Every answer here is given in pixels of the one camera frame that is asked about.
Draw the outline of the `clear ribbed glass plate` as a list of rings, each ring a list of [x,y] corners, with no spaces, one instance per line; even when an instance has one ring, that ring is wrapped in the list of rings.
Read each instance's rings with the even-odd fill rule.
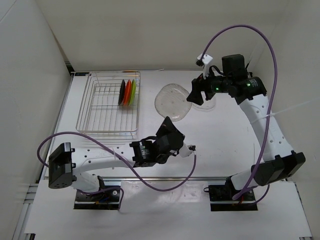
[[[188,96],[189,92],[181,85],[167,84],[155,97],[155,110],[163,118],[169,117],[172,122],[180,121],[192,107],[192,103],[187,101]]]

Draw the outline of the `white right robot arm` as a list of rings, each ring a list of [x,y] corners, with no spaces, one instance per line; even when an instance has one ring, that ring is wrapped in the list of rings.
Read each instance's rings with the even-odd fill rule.
[[[226,180],[224,193],[230,200],[236,200],[243,192],[291,177],[306,158],[302,152],[295,152],[286,140],[268,110],[267,90],[259,77],[248,73],[244,56],[227,55],[221,60],[222,71],[212,64],[211,56],[197,57],[196,64],[203,70],[192,80],[187,101],[201,106],[215,94],[228,94],[235,99],[255,133],[261,151],[256,164]]]

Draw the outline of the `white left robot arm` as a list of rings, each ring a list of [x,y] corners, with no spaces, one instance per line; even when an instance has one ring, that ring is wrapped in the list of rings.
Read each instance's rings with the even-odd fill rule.
[[[100,200],[105,188],[90,171],[114,168],[145,168],[165,164],[171,156],[188,157],[192,151],[182,134],[166,117],[154,136],[114,146],[73,148],[70,142],[60,144],[49,156],[48,186],[51,189],[73,187]]]

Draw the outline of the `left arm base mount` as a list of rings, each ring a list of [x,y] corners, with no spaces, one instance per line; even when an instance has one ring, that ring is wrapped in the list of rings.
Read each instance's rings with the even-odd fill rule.
[[[120,183],[105,184],[104,189],[109,189],[97,194],[84,194],[76,192],[74,210],[110,210],[117,211],[121,206],[122,190]]]

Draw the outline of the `clear bumpy glass plate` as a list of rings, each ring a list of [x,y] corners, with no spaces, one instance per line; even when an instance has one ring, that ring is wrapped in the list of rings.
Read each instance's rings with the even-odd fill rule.
[[[216,106],[216,99],[212,98],[209,101],[204,101],[202,105],[197,105],[195,103],[192,103],[192,106],[199,111],[208,112],[214,109]]]

